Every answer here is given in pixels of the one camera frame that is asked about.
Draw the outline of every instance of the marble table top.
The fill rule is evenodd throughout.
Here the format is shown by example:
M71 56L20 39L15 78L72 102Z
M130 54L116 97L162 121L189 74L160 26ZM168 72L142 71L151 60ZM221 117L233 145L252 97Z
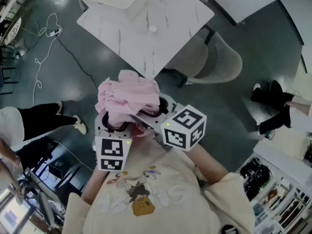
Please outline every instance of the marble table top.
M213 15L199 0L147 0L132 22L108 20L89 8L77 23L144 77L154 78Z

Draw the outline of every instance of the person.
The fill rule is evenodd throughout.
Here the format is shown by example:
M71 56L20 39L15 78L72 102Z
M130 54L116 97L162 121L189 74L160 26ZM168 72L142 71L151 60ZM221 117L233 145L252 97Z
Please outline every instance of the person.
M195 165L210 186L200 190ZM63 234L254 233L242 177L196 145L166 152L134 138L123 172L95 168L81 197L71 193Z
M62 102L27 109L3 108L0 110L0 138L12 147L65 125L73 125L85 135L87 129L81 119L77 115L60 115L62 108Z
M259 83L253 88L251 100L269 105L279 112L259 124L260 135L265 135L283 125L299 132L312 132L311 101L285 92L264 91Z

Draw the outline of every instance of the white cable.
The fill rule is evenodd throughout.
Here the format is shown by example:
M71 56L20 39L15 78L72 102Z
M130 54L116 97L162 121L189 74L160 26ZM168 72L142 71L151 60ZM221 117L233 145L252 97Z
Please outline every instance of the white cable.
M40 72L40 69L41 69L41 65L45 62L45 60L48 59L49 55L50 55L50 51L51 51L51 48L52 48L52 44L53 42L60 36L60 34L62 34L63 32L63 28L58 25L58 16L56 15L56 13L53 13L51 15L49 15L48 17L48 20L47 20L47 26L46 27L43 27L41 30L39 30L39 25L37 23L35 23L37 26L38 26L38 36L41 37L44 33L47 37L54 37L53 36L49 36L47 34L47 28L48 28L48 22L49 22L49 18L52 16L52 15L55 15L56 18L57 18L57 21L56 21L56 25L61 29L61 32L59 34L56 34L56 37L52 40L51 42L51 45L50 45L50 48L49 48L49 52L48 52L48 55L46 56L46 58L40 62L37 58L35 58L35 63L38 63L39 64L39 69L38 69L38 73L36 75L36 82L35 82L35 86L34 86L34 91L33 91L33 104L35 105L35 89L36 89L36 86L38 85L38 87L41 89L42 88L42 82L40 80L38 80L38 75L39 75L39 72Z
M78 159L78 157L76 155L74 155L69 149L67 146L65 146L64 144L60 143L60 142L57 142L54 140L54 142L62 145L63 147L65 147L82 165L84 165L85 167L89 168L92 172L93 172L93 169L91 169L90 167L88 167L86 164L82 163L80 159Z

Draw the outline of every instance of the white sneaker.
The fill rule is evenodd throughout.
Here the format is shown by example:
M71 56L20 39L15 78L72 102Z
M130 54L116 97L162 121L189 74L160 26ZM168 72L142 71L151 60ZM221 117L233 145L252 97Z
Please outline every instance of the white sneaker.
M59 110L57 112L57 115L61 115L62 114L62 109L63 109L63 102L59 101L58 102L58 106L59 106Z
M259 83L256 83L256 84L253 86L253 91L256 90L257 88L261 88L261 86L260 86Z
M83 135L85 135L87 133L86 125L81 122L81 119L77 115L74 115L73 117L77 119L74 127L77 128Z

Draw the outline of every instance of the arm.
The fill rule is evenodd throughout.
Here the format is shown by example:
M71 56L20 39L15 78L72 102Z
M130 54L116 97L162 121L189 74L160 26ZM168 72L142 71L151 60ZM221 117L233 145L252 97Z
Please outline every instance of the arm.
M304 104L300 104L300 103L296 103L292 101L287 101L285 103L285 106L294 107L298 109L299 111L303 112L306 116L309 116L309 111L311 108L311 105L304 105Z
M86 188L83 190L83 193L81 195L81 199L84 202L92 205L107 175L108 172L99 171L97 167L94 169L92 176L89 179Z
M0 138L0 155L11 161L16 167L20 165L20 158L8 146L8 144Z
M201 173L211 185L219 182L228 174L228 171L199 144L189 152L186 152L186 155L200 169Z
M17 180L12 176L10 170L6 167L6 165L3 163L2 160L0 160L0 169L7 175L9 176L9 178L11 179L14 187L19 190L20 189L20 185L17 182Z

